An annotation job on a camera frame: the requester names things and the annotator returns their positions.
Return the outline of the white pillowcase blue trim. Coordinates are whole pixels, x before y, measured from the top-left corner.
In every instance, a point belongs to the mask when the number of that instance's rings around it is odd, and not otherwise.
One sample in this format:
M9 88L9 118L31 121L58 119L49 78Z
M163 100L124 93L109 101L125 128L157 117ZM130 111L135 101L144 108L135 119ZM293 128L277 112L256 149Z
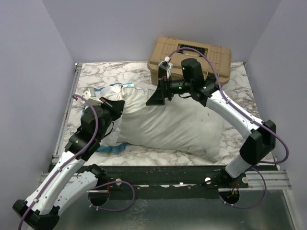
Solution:
M132 87L132 83L115 83L102 88L94 88L96 96L98 98L104 97L111 101L120 101L123 99L121 90L124 87ZM117 119L107 129L106 137L100 142L100 147L96 150L97 152L112 154L122 152L129 144L127 142L118 141L120 135L120 124L122 118Z

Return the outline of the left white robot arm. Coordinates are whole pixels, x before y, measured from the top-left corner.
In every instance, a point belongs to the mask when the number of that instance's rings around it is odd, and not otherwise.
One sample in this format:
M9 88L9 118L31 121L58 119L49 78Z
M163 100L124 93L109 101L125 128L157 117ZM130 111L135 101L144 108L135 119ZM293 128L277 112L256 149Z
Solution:
M110 134L114 122L124 109L124 100L104 97L85 100L88 107L81 116L81 125L70 137L65 150L42 184L25 200L19 199L13 210L34 230L52 230L61 214L88 190L101 189L107 182L106 171L92 164L75 182L69 180L100 147Z

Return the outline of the white pillow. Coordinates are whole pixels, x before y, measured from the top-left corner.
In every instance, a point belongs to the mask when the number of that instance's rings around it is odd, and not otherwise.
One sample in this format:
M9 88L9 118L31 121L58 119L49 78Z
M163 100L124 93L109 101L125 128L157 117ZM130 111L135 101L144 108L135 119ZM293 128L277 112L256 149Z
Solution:
M179 150L214 161L224 119L191 98L174 96L163 106L146 106L153 89L124 87L118 141L154 149Z

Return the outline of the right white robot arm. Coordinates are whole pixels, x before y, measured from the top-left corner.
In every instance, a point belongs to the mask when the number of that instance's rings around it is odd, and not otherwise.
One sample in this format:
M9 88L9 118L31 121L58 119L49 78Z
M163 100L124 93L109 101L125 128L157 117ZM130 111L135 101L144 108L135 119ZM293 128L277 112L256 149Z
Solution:
M153 95L146 102L147 106L165 105L175 94L190 94L191 98L207 107L230 123L245 140L236 156L220 176L221 184L232 187L244 171L257 165L275 148L274 132L276 125L268 120L263 122L244 111L224 94L213 77L206 80L200 62L187 58L181 62L182 80L171 79L172 64L166 57L158 64L158 84Z

